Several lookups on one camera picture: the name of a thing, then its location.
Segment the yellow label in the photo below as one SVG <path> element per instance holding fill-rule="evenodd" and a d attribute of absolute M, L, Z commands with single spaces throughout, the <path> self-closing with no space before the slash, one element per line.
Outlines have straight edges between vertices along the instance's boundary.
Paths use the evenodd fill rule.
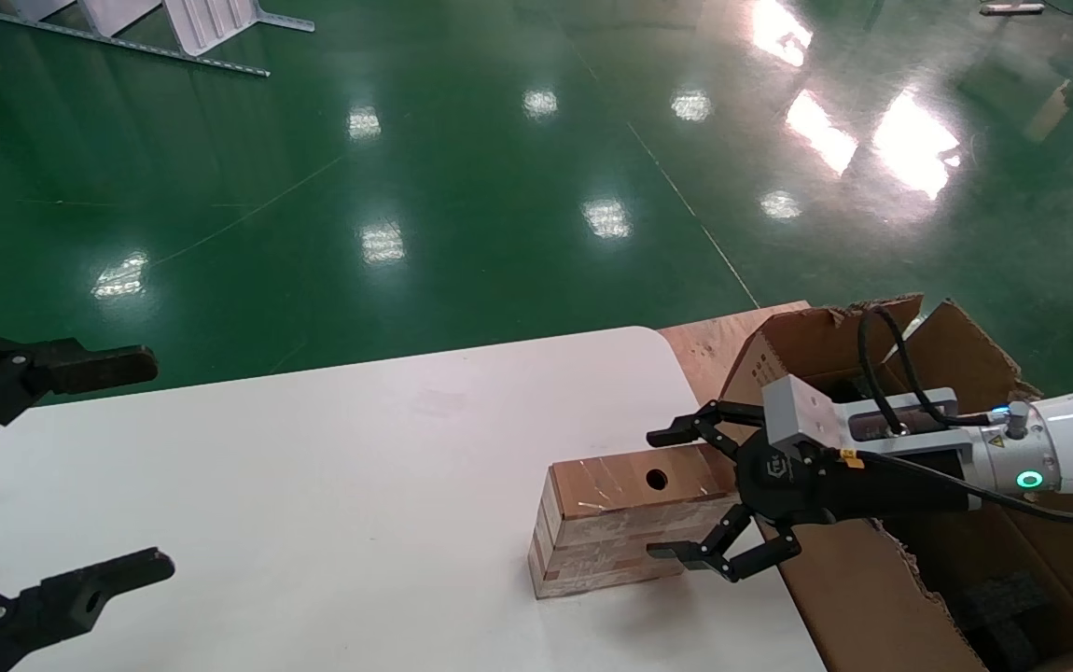
<path fill-rule="evenodd" d="M 839 456 L 844 464 L 848 464 L 849 468 L 864 468 L 864 461 L 855 456 L 855 451 L 852 448 L 840 448 Z"/>

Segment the green led light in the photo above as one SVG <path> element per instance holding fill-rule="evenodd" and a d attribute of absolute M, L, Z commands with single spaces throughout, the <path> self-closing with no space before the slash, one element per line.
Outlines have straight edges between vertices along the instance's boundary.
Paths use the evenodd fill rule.
<path fill-rule="evenodd" d="M 1019 488 L 1037 488 L 1043 484 L 1043 476 L 1037 471 L 1023 471 L 1018 474 Z"/>

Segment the wooden board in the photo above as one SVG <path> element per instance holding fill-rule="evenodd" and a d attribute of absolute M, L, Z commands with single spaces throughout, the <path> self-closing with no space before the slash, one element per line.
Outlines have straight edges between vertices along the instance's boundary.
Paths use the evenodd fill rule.
<path fill-rule="evenodd" d="M 668 340 L 690 390 L 702 405 L 719 398 L 727 371 L 732 370 L 745 340 L 758 331 L 764 320 L 783 311 L 800 311 L 809 307 L 808 302 L 793 302 L 740 311 L 723 318 L 665 327 L 661 330 L 661 336 Z"/>

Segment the metal rack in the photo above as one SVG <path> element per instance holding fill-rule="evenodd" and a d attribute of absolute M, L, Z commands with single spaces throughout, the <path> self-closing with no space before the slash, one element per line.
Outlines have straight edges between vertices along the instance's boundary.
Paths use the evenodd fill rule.
<path fill-rule="evenodd" d="M 72 35 L 82 40 L 91 40 L 124 49 L 134 49 L 170 59 L 224 68 L 229 71 L 269 76 L 271 73 L 263 68 L 242 65 L 205 57 L 204 53 L 211 50 L 218 44 L 233 38 L 256 23 L 289 27 L 292 30 L 313 32 L 312 21 L 303 18 L 280 16 L 265 12 L 259 0 L 9 0 L 16 13 L 0 12 L 0 20 L 38 27 L 40 30 Z M 77 30 L 72 27 L 54 25 L 45 18 L 56 12 L 75 4 L 88 21 L 89 30 Z M 143 44 L 122 40 L 118 34 L 135 25 L 147 14 L 161 11 L 167 17 L 175 42 L 179 50 L 165 49 L 162 46 Z"/>

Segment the wooden block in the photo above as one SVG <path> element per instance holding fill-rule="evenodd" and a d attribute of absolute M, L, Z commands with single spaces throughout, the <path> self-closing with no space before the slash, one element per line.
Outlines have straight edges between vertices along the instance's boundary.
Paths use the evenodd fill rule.
<path fill-rule="evenodd" d="M 702 448 L 553 465 L 528 552 L 536 597 L 680 574 L 680 563 L 657 560 L 645 545 L 701 540 L 738 501 L 732 478 L 717 478 Z"/>

